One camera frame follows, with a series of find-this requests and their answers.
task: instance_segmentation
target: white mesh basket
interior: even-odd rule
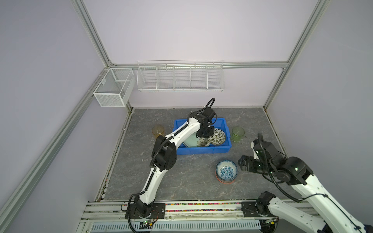
[[[93,94],[102,107],[125,107],[135,82],[132,69],[110,68]]]
[[[137,85],[140,91],[222,91],[222,61],[157,64],[139,62]]]

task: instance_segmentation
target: gray marble surface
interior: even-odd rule
[[[232,184],[222,184],[215,176],[215,166],[223,159],[236,163],[242,155],[253,155],[250,142],[261,131],[266,141],[280,146],[261,108],[216,108],[218,117],[227,121],[228,128],[240,126],[246,138],[232,143],[224,154],[178,155],[176,164],[164,176],[156,200],[257,199],[264,191],[287,199],[260,174],[239,169]],[[122,149],[113,169],[104,199],[128,200],[132,193],[140,192],[149,175],[149,163],[155,139],[151,129],[163,125],[171,133],[174,120],[185,119],[191,109],[135,109],[126,132]],[[300,195],[286,184],[280,186],[296,198]]]

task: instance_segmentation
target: bowl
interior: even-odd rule
[[[222,160],[216,165],[216,178],[225,184],[233,183],[237,177],[238,169],[236,164],[231,160]]]
[[[197,138],[197,132],[190,135],[183,144],[186,147],[208,147],[210,142],[207,138]]]

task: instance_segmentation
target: blue plastic bin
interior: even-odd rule
[[[186,121],[186,119],[175,120],[175,124],[172,131],[175,131],[178,127],[182,126]],[[186,147],[184,144],[181,144],[178,150],[176,151],[176,154],[184,155],[227,153],[232,147],[231,134],[229,132],[227,122],[224,118],[218,118],[216,119],[216,122],[215,124],[213,124],[213,126],[224,131],[227,139],[223,144],[221,144],[220,146],[214,146],[210,144],[208,147]]]

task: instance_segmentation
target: glass mug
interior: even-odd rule
[[[231,134],[231,140],[233,142],[239,142],[241,138],[243,137],[246,137],[245,130],[239,126],[233,127],[232,134]]]
[[[164,127],[162,125],[156,125],[151,129],[154,138],[157,138],[159,135],[165,136]]]

